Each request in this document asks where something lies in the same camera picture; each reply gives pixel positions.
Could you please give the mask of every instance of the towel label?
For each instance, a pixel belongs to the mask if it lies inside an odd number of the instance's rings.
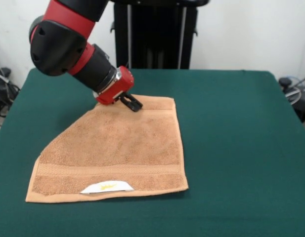
[[[94,194],[113,191],[133,191],[134,189],[124,181],[105,181],[92,184],[84,189],[80,194]]]

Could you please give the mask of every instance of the green felt surface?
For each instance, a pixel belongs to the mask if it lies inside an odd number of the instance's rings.
[[[305,237],[305,130],[270,73],[132,72],[133,93],[175,98],[190,189],[26,203],[42,149],[95,105],[71,76],[32,70],[0,131],[0,237]]]

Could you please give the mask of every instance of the white wall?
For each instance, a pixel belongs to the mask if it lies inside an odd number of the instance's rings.
[[[12,68],[22,85],[33,67],[28,28],[49,0],[0,0],[0,64]],[[115,37],[109,33],[109,3],[89,41],[116,64]],[[192,69],[268,70],[276,77],[305,76],[305,0],[212,0],[199,8]]]

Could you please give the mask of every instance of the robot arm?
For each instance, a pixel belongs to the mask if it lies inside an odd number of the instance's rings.
[[[31,58],[46,75],[68,72],[92,89],[98,102],[108,105],[120,99],[136,112],[142,104],[127,94],[134,82],[131,73],[125,67],[113,67],[97,45],[87,42],[107,3],[50,0],[44,16],[37,18],[30,29]]]

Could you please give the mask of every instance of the towel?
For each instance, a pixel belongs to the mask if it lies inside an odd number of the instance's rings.
[[[136,96],[97,104],[42,151],[27,202],[76,202],[161,195],[188,189],[173,98]]]

